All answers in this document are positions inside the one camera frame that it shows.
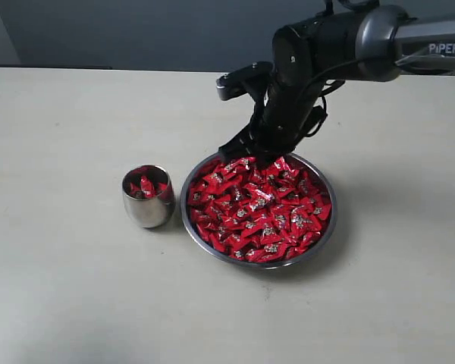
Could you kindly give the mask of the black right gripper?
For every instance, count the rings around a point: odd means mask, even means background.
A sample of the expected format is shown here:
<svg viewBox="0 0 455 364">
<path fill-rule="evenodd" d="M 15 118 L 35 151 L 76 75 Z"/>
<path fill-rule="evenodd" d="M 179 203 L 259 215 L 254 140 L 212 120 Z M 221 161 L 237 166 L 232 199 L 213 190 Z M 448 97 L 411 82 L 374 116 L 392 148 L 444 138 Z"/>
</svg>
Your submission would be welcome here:
<svg viewBox="0 0 455 364">
<path fill-rule="evenodd" d="M 289 86 L 273 77 L 268 101 L 251 127 L 244 127 L 218 148 L 223 163 L 256 157 L 256 167 L 265 170 L 293 151 L 301 139 L 317 133 L 326 119 L 326 103 L 317 106 L 325 80 Z"/>
</svg>

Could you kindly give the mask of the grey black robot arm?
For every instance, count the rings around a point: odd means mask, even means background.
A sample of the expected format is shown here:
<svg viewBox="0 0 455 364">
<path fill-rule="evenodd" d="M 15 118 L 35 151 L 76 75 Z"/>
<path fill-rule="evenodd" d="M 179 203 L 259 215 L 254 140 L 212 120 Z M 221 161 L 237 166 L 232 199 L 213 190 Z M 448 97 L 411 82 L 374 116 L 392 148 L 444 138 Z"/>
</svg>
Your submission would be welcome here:
<svg viewBox="0 0 455 364">
<path fill-rule="evenodd" d="M 278 29 L 272 59 L 217 80 L 227 101 L 249 95 L 249 123 L 218 153 L 223 162 L 253 156 L 268 165 L 318 133 L 328 94 L 348 80 L 388 82 L 401 74 L 455 75 L 455 15 L 411 17 L 396 5 L 326 2 L 315 17 Z"/>
</svg>

